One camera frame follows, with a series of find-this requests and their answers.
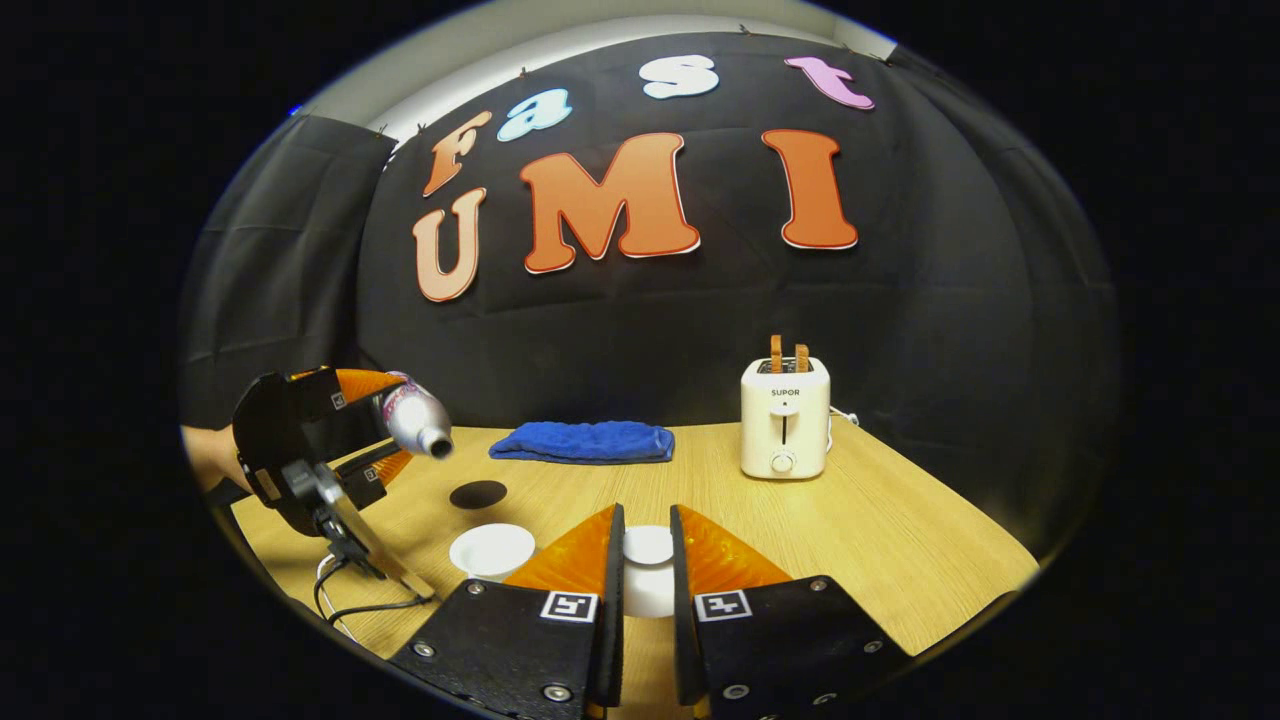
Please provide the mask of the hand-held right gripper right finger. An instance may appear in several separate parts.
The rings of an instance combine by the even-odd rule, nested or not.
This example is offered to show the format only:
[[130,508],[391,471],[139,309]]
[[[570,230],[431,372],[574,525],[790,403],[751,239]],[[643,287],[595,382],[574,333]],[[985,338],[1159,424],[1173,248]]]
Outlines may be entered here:
[[669,529],[675,682],[695,720],[845,720],[913,665],[832,577],[791,577],[684,505]]

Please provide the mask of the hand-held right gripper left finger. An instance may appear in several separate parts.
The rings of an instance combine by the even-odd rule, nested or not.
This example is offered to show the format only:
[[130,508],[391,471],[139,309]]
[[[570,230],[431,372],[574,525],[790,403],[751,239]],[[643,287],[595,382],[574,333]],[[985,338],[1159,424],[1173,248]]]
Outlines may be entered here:
[[623,674],[625,509],[613,503],[506,582],[467,579],[392,656],[500,720],[607,720]]

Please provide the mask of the white teacup lid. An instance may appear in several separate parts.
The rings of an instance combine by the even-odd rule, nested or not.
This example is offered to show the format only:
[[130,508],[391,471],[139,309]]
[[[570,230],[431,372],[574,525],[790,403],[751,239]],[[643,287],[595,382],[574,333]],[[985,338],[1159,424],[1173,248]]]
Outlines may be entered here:
[[675,614],[675,538],[668,527],[634,525],[623,534],[623,614]]

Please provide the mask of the silver water bottle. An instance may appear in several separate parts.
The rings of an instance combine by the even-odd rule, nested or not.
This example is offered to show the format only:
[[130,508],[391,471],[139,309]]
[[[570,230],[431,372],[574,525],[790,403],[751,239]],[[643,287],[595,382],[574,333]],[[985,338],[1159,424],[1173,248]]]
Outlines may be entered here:
[[410,454],[443,460],[453,451],[452,420],[442,401],[402,372],[389,377],[381,400],[381,419],[397,445]]

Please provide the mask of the white teacup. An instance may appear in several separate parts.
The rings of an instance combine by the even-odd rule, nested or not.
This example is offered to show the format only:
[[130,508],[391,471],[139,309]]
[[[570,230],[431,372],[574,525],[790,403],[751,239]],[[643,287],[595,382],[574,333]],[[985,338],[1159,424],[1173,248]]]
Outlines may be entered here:
[[467,578],[504,582],[535,555],[532,533],[509,523],[467,529],[451,543],[451,564]]

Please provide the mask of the blue towel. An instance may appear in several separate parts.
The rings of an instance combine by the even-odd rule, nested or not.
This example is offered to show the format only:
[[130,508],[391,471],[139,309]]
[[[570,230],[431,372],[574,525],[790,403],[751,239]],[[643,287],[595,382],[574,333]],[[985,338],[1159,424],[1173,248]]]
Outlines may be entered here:
[[673,454],[675,433],[641,421],[529,421],[488,451],[497,460],[600,466],[668,462]]

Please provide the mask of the cream toaster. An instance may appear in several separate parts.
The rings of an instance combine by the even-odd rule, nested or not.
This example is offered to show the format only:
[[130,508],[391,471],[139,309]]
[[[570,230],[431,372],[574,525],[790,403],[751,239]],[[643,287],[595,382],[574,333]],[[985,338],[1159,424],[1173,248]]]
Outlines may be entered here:
[[822,360],[797,370],[795,356],[748,364],[740,377],[740,469],[758,479],[809,480],[826,469],[831,378]]

